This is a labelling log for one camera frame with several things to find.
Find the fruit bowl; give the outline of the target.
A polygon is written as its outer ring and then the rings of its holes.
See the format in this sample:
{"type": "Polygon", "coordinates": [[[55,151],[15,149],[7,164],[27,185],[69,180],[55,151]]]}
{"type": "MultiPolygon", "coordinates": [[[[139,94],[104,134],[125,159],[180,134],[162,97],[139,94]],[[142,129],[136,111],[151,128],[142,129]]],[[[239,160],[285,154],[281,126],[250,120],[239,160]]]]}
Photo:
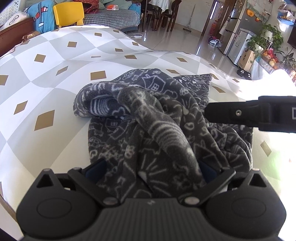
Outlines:
{"type": "Polygon", "coordinates": [[[274,53],[274,49],[269,48],[263,50],[261,56],[273,69],[276,70],[281,68],[280,61],[274,53]]]}

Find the grey white checkered tablecloth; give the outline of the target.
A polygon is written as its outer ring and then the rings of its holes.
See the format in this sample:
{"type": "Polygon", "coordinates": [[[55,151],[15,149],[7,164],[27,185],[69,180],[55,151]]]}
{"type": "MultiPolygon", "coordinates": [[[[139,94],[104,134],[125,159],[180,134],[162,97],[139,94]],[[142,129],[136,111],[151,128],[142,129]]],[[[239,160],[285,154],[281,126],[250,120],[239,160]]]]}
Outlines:
{"type": "MultiPolygon", "coordinates": [[[[39,173],[67,172],[90,164],[88,118],[73,102],[90,83],[134,68],[159,68],[175,77],[210,73],[211,101],[244,100],[242,79],[186,52],[152,51],[104,26],[47,32],[1,57],[1,201],[15,215],[39,173]]],[[[75,240],[231,240],[200,210],[176,200],[130,200],[107,209],[75,240]]]]}

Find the blue cartoon pillow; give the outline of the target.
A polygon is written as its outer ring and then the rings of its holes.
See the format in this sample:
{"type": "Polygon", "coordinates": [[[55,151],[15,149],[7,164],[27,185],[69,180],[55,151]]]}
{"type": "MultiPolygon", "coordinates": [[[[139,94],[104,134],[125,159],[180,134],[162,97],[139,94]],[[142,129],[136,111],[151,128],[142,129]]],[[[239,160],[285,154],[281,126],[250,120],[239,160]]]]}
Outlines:
{"type": "Polygon", "coordinates": [[[29,17],[33,18],[33,27],[39,33],[55,30],[54,1],[40,1],[23,10],[29,17]]]}

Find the dark grey doodle fleece jacket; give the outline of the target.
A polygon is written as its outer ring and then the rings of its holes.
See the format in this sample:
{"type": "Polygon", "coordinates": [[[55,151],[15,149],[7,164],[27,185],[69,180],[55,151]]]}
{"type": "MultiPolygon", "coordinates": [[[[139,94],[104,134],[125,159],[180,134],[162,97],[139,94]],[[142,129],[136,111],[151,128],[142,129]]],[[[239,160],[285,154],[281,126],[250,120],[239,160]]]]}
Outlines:
{"type": "Polygon", "coordinates": [[[106,162],[98,188],[120,202],[182,198],[222,168],[249,172],[253,130],[205,119],[211,80],[210,74],[171,77],[154,68],[85,85],[73,110],[90,118],[90,161],[106,162]]]}

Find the white small freezer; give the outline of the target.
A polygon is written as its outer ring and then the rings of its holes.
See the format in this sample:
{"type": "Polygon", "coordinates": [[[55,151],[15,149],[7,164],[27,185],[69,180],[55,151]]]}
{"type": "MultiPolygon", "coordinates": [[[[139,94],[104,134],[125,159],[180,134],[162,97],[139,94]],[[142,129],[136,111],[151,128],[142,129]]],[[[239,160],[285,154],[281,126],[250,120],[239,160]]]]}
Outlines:
{"type": "Polygon", "coordinates": [[[228,57],[233,64],[235,65],[238,64],[238,61],[241,55],[243,54],[243,52],[245,51],[245,48],[247,47],[247,41],[253,36],[255,36],[255,33],[243,28],[239,29],[235,37],[235,40],[232,44],[232,47],[228,53],[228,57]]]}

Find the orange tissue packet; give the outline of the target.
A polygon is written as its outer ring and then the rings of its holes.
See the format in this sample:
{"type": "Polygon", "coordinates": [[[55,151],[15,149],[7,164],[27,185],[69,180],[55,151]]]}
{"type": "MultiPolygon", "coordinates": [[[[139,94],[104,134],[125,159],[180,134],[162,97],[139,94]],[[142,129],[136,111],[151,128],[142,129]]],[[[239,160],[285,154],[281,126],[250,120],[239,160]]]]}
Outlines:
{"type": "Polygon", "coordinates": [[[108,11],[118,11],[119,10],[119,7],[117,4],[110,4],[106,7],[106,9],[108,11]]]}

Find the cardboard box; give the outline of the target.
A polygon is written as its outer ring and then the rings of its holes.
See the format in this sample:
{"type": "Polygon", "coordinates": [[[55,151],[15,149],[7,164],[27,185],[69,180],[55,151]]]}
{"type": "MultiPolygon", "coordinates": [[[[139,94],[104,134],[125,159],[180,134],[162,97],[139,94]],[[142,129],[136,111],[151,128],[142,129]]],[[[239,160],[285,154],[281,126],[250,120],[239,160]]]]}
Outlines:
{"type": "Polygon", "coordinates": [[[241,69],[249,72],[255,60],[255,56],[256,54],[254,51],[249,49],[245,50],[238,61],[238,66],[241,69]]]}

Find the red patterned cushion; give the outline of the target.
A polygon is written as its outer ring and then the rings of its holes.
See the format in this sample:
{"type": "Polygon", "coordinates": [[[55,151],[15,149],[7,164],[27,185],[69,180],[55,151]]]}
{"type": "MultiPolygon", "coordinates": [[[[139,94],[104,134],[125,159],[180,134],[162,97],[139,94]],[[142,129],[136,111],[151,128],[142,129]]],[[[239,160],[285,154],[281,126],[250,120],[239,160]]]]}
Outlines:
{"type": "Polygon", "coordinates": [[[85,14],[93,14],[99,10],[99,0],[77,0],[76,2],[82,3],[85,14]]]}

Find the green potted plant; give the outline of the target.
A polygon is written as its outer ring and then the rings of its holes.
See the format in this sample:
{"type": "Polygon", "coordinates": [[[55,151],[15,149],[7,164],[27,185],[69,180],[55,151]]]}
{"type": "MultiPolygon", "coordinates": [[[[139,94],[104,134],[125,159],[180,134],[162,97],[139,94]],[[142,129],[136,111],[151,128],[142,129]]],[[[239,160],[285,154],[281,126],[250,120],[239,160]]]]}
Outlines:
{"type": "Polygon", "coordinates": [[[253,51],[256,55],[264,50],[279,50],[283,44],[281,31],[271,24],[264,24],[259,35],[252,36],[247,41],[247,49],[253,51]]]}

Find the dark wooden dining chair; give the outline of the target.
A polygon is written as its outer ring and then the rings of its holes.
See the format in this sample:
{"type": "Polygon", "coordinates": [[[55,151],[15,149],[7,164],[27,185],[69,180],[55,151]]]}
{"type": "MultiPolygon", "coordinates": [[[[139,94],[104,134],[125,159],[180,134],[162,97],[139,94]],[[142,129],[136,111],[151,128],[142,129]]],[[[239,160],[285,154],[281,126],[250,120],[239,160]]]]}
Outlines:
{"type": "Polygon", "coordinates": [[[166,31],[172,31],[174,26],[175,26],[175,22],[177,19],[177,15],[178,15],[178,10],[179,10],[179,6],[181,4],[181,0],[175,0],[173,1],[173,3],[171,4],[171,13],[169,13],[168,11],[164,11],[160,17],[159,17],[159,21],[158,21],[158,25],[157,25],[157,29],[160,27],[162,21],[164,20],[164,18],[169,19],[169,24],[168,27],[166,29],[166,31]]]}

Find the yellow plastic chair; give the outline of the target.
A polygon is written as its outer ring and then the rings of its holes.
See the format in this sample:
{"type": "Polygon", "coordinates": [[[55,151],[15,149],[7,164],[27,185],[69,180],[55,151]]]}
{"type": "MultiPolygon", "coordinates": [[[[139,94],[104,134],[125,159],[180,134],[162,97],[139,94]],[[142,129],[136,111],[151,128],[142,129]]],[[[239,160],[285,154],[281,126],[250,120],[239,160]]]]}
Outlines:
{"type": "Polygon", "coordinates": [[[58,28],[73,24],[84,25],[84,8],[81,2],[64,2],[53,6],[55,22],[58,28]]]}

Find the silver refrigerator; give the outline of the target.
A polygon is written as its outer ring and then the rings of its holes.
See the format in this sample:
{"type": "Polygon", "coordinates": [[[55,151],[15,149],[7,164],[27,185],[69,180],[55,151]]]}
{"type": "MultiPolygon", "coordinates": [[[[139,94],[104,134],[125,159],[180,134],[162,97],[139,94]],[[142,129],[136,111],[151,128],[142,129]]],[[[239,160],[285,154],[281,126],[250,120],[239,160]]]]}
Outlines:
{"type": "Polygon", "coordinates": [[[222,40],[220,41],[221,46],[219,47],[219,50],[226,56],[230,52],[230,49],[234,42],[234,38],[236,37],[236,33],[238,32],[245,7],[246,7],[246,1],[243,1],[243,0],[236,1],[234,8],[231,12],[231,15],[226,21],[227,25],[222,35],[222,40]]]}

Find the plastic bag on floor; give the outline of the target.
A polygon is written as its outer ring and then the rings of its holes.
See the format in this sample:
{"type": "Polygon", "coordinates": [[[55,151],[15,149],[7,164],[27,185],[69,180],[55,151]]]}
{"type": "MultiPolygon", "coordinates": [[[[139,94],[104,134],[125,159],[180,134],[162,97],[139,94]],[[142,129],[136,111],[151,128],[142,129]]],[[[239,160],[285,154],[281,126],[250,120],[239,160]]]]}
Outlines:
{"type": "Polygon", "coordinates": [[[220,40],[213,36],[208,39],[208,44],[216,48],[221,46],[220,40]]]}

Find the black white slippers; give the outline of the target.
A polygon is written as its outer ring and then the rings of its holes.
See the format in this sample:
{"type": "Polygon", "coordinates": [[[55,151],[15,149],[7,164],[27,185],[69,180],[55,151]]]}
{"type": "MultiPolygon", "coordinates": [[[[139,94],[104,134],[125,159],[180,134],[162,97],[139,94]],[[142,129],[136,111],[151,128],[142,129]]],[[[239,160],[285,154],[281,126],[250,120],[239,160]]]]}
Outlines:
{"type": "Polygon", "coordinates": [[[243,69],[238,69],[237,70],[237,74],[240,76],[240,77],[243,77],[244,79],[246,80],[252,80],[251,78],[251,74],[243,69]]]}

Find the checkered grey sofa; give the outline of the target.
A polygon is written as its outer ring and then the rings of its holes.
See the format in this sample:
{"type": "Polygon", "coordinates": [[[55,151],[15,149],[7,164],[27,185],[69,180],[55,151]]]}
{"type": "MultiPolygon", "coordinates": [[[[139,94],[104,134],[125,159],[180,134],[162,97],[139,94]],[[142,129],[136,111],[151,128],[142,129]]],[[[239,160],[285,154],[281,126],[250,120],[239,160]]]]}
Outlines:
{"type": "Polygon", "coordinates": [[[133,10],[120,9],[117,11],[101,10],[95,14],[85,14],[85,25],[102,25],[122,32],[135,31],[140,24],[140,15],[133,10]]]}

